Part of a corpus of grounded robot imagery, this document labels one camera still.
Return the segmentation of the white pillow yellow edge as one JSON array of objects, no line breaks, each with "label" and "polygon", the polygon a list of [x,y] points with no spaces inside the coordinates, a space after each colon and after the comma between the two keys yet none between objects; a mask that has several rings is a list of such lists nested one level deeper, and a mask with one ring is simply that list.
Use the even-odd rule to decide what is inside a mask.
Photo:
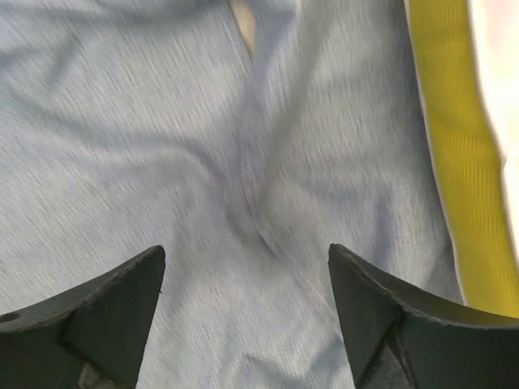
[{"label": "white pillow yellow edge", "polygon": [[233,1],[247,49],[247,229],[324,310],[340,242],[441,296],[518,314],[518,129],[483,69],[518,78],[515,1]]}]

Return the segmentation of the grey-blue pillowcase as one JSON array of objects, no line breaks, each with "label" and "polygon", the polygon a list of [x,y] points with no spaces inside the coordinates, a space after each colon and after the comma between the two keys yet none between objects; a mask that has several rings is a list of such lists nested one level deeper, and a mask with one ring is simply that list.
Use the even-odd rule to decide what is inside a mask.
[{"label": "grey-blue pillowcase", "polygon": [[1,310],[161,245],[142,388],[350,388],[340,243],[460,300],[400,1],[1,4]]}]

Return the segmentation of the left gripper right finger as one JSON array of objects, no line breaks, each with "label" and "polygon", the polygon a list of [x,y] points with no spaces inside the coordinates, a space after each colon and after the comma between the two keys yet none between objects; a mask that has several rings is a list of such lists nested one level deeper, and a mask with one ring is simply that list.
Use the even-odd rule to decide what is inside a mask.
[{"label": "left gripper right finger", "polygon": [[518,321],[426,292],[342,245],[328,252],[357,388],[516,388]]}]

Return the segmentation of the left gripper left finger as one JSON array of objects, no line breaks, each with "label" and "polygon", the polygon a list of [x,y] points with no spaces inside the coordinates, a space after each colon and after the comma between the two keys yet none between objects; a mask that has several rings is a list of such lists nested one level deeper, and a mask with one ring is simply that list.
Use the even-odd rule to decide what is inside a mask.
[{"label": "left gripper left finger", "polygon": [[1,317],[1,387],[134,388],[165,273],[153,246]]}]

